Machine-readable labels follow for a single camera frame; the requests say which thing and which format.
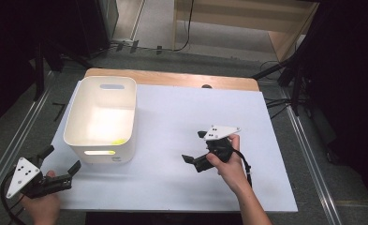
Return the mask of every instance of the black cable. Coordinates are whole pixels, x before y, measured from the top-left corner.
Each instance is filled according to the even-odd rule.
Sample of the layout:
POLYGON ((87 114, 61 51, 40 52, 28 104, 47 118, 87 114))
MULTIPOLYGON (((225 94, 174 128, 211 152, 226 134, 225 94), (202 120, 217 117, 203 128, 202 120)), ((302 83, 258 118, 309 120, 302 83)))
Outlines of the black cable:
POLYGON ((52 105, 61 106, 60 111, 58 112, 58 114, 55 116, 55 118, 53 120, 54 122, 56 122, 58 120, 58 118, 61 116, 62 112, 64 111, 64 109, 66 107, 66 104, 53 102, 52 105))
MULTIPOLYGON (((22 212, 25 210, 25 208, 21 208, 14 216, 17 218, 22 212)), ((14 221, 11 219, 8 225, 11 225, 14 221)))
POLYGON ((283 105, 283 104, 289 104, 289 102, 279 102, 279 103, 275 103, 275 104, 271 104, 271 105, 268 105, 266 108, 267 109, 270 109, 270 108, 273 108, 273 107, 276 107, 276 106, 279 106, 279 105, 283 105))
POLYGON ((283 109, 281 109, 279 112, 277 112, 275 115, 271 116, 271 120, 276 117, 276 115, 280 114, 286 107, 288 107, 289 105, 286 105, 283 109))
MULTIPOLYGON (((261 64, 261 65, 259 66, 259 72, 262 72, 262 67, 263 67, 265 64, 267 64, 267 63, 277 63, 277 65, 278 65, 278 66, 280 66, 280 68, 284 68, 283 66, 281 66, 281 65, 280 65, 280 63, 279 63, 278 61, 272 60, 272 61, 266 61, 266 62, 264 62, 263 64, 261 64)), ((265 76, 265 78, 266 78, 266 79, 268 79, 268 80, 276 81, 275 79, 269 78, 268 76, 265 76)))
POLYGON ((186 21, 184 21, 184 32, 187 34, 187 39, 189 39, 189 30, 188 29, 186 29, 186 21))
POLYGON ((7 202, 6 202, 6 193, 5 193, 6 182, 11 176, 14 175, 14 172, 15 172, 15 168, 13 170, 11 170, 10 172, 8 172, 5 179, 3 180, 2 185, 0 186, 0 198, 2 200, 3 207, 5 208, 6 212, 8 213, 8 216, 11 218, 11 220, 14 221, 15 223, 17 223, 18 225, 25 225, 25 223, 23 223, 22 220, 20 220, 18 217, 16 217, 11 212, 11 209, 13 207, 15 207, 15 205, 17 205, 17 203, 14 204, 12 207, 8 207, 7 202))
POLYGON ((271 105, 272 103, 278 102, 278 101, 289 102, 290 99, 288 99, 288 98, 274 99, 274 100, 271 100, 270 102, 267 102, 266 105, 268 106, 268 105, 271 105))
MULTIPOLYGON (((192 22, 192 14, 193 14, 193 5, 195 3, 195 0, 192 0, 192 3, 191 3, 191 8, 190 8, 190 14, 189 14, 189 22, 188 22, 188 25, 187 25, 187 39, 186 39, 186 43, 183 45, 183 47, 181 49, 177 49, 177 50, 173 50, 173 49, 154 49, 154 48, 146 48, 146 47, 132 47, 130 45, 125 45, 125 44, 122 44, 122 43, 113 43, 112 44, 117 44, 118 46, 119 45, 123 45, 123 47, 128 47, 128 48, 134 48, 134 49, 140 49, 140 50, 150 50, 150 51, 165 51, 165 52, 179 52, 181 50, 183 50, 187 44, 189 43, 189 39, 190 39, 190 23, 192 22)), ((118 46, 112 46, 110 48, 108 48, 107 50, 103 50, 103 51, 100 51, 100 52, 97 52, 97 53, 103 53, 105 51, 108 51, 110 49, 113 49, 113 48, 117 48, 118 46)))
POLYGON ((278 98, 278 99, 276 99, 276 98, 268 98, 268 97, 264 97, 263 99, 265 99, 265 100, 270 100, 270 101, 274 101, 274 100, 288 99, 288 98, 278 98))
POLYGON ((13 209, 15 206, 17 206, 17 204, 19 204, 19 203, 20 203, 20 201, 23 199, 23 196, 24 196, 24 195, 22 195, 22 196, 20 197, 20 199, 19 199, 19 200, 17 200, 17 202, 15 202, 15 204, 14 204, 14 205, 12 205, 12 206, 9 208, 9 210, 11 210, 11 209, 13 209))
POLYGON ((251 172, 250 172, 250 170, 251 170, 251 166, 250 165, 248 165, 248 162, 247 162, 247 160, 245 160, 245 157, 244 157, 244 155, 241 153, 241 152, 239 152, 238 150, 236 150, 236 149, 232 149, 233 150, 233 152, 235 152, 237 155, 239 155, 239 157, 240 158, 242 158, 242 160, 243 160, 243 162, 244 162, 244 167, 245 167, 245 173, 247 174, 247 181, 248 181, 248 183, 250 184, 250 186, 252 187, 253 186, 253 182, 252 182, 252 180, 251 180, 251 172))

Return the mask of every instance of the black strap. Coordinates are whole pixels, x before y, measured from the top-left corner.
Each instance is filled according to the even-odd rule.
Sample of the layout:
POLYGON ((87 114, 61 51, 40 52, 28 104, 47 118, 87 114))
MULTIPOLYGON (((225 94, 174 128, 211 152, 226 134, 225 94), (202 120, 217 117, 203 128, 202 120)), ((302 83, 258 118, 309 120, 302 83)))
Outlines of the black strap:
POLYGON ((250 184, 250 186, 252 187, 253 186, 253 182, 251 180, 251 172, 250 172, 251 166, 248 165, 247 160, 245 160, 245 157, 244 157, 244 155, 241 152, 237 151, 236 149, 233 149, 233 152, 235 152, 237 155, 239 155, 240 158, 242 158, 242 160, 244 162, 245 173, 247 173, 247 181, 250 184))

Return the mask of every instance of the bin handle cutout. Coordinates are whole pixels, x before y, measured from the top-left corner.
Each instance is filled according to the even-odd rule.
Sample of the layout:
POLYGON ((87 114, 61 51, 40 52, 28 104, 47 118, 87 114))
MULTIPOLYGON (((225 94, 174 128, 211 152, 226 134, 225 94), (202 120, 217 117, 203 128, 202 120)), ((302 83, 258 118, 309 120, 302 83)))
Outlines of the bin handle cutout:
POLYGON ((124 90, 125 86, 121 84, 101 84, 99 85, 101 89, 105 90, 124 90))
POLYGON ((85 155, 88 156, 110 156, 110 155, 115 155, 116 152, 113 150, 109 150, 109 151, 84 151, 85 155))

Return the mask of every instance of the hand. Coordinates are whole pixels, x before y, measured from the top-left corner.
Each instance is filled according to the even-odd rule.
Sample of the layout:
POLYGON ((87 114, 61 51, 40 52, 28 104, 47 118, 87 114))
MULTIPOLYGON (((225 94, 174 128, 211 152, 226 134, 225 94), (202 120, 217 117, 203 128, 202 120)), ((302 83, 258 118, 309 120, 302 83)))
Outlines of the hand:
MULTIPOLYGON (((237 134, 231 134, 228 138, 231 141, 232 147, 240 151, 240 136, 237 134)), ((248 181, 243 170, 242 159, 237 154, 233 153, 230 160, 226 163, 221 161, 212 153, 207 154, 206 158, 215 166, 218 170, 218 174, 222 176, 234 193, 237 194, 240 188, 248 185, 248 181)))
MULTIPOLYGON (((232 147, 240 151, 239 135, 231 134, 228 138, 231 141, 232 147)), ((215 166, 218 173, 222 176, 230 189, 236 194, 239 201, 243 224, 271 225, 271 221, 247 181, 242 165, 242 159, 236 153, 233 153, 230 160, 226 163, 221 161, 212 153, 207 154, 206 158, 215 166)))
MULTIPOLYGON (((55 172, 48 171, 47 175, 50 177, 54 177, 55 172)), ((21 204, 29 213, 35 225, 56 224, 56 221, 59 217, 61 205, 61 202, 56 193, 49 194, 38 199, 30 199, 26 196, 23 196, 21 204)))

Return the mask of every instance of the white storage bin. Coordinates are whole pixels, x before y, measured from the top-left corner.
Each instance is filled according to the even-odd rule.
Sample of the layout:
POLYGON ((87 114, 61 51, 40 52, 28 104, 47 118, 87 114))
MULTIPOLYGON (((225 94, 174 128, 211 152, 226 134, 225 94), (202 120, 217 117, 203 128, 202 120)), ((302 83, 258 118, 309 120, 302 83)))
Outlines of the white storage bin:
POLYGON ((64 141, 88 163, 127 162, 135 153, 136 82, 84 78, 73 99, 64 141))

